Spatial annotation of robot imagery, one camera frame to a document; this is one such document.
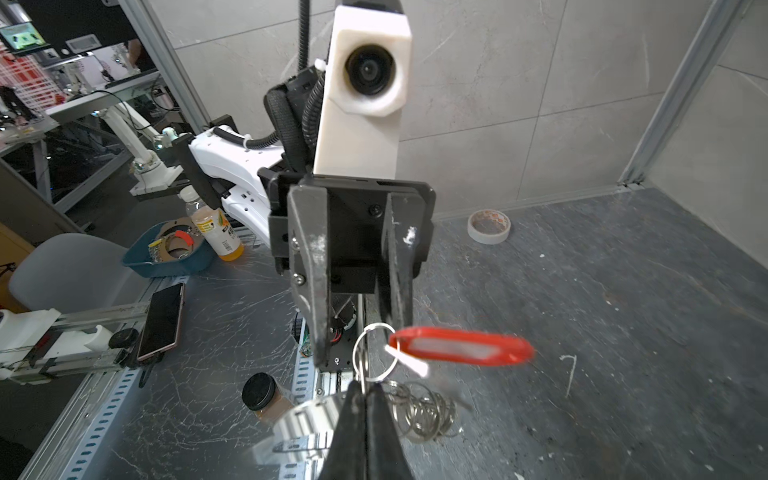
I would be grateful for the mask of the red key tag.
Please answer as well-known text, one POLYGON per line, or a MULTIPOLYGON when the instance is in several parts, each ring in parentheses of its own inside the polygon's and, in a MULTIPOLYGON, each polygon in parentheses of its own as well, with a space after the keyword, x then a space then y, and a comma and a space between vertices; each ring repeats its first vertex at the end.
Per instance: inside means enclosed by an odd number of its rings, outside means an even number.
POLYGON ((521 337, 437 327, 398 330, 388 345, 422 360, 483 367, 522 364, 535 356, 533 346, 521 337))

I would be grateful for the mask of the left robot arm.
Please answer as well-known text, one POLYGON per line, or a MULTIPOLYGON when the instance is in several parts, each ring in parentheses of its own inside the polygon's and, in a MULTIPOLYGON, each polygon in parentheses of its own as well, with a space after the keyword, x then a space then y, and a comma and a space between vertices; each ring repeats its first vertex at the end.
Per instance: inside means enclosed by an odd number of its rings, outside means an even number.
POLYGON ((182 140, 192 183, 269 245, 309 326, 315 367, 348 370, 333 345, 343 298, 373 294, 384 322, 412 326, 436 194, 423 182, 298 173, 282 148, 245 141, 227 123, 182 140))

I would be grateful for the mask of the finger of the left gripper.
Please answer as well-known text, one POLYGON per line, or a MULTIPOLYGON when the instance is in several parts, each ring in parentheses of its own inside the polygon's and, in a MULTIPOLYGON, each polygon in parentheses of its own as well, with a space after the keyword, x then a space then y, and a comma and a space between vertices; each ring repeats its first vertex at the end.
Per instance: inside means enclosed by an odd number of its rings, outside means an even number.
POLYGON ((296 306, 310 326, 314 365, 330 355, 330 246, 328 193, 293 186, 288 194, 289 265, 296 306))
POLYGON ((413 282, 425 256, 426 213, 427 202, 414 190, 387 195, 376 295, 381 319, 396 330, 413 325, 413 282))

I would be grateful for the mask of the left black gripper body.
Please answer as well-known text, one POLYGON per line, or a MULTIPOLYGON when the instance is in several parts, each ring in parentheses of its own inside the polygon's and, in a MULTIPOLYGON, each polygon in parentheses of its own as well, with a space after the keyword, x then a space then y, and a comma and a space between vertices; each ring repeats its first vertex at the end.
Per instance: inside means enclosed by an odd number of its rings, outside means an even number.
POLYGON ((385 259, 385 230, 393 227, 413 252, 412 275, 428 258, 436 203, 424 182, 292 172, 259 176, 266 187, 270 249, 278 273, 309 282, 319 263, 333 293, 372 293, 385 259))

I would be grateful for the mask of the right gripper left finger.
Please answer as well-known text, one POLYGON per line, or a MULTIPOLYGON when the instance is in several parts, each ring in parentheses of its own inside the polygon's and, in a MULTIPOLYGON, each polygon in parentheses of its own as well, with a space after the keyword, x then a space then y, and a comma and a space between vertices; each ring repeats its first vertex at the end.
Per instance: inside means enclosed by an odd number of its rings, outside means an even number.
POLYGON ((333 433, 319 480, 357 480, 366 475, 365 397, 358 381, 352 381, 333 433))

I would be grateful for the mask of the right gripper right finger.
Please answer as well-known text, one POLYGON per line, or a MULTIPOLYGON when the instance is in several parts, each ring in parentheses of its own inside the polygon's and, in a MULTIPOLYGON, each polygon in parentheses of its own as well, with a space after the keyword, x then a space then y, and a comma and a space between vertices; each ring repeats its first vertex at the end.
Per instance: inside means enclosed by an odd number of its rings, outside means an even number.
POLYGON ((389 402, 380 384, 366 394, 366 478, 413 480, 389 402))

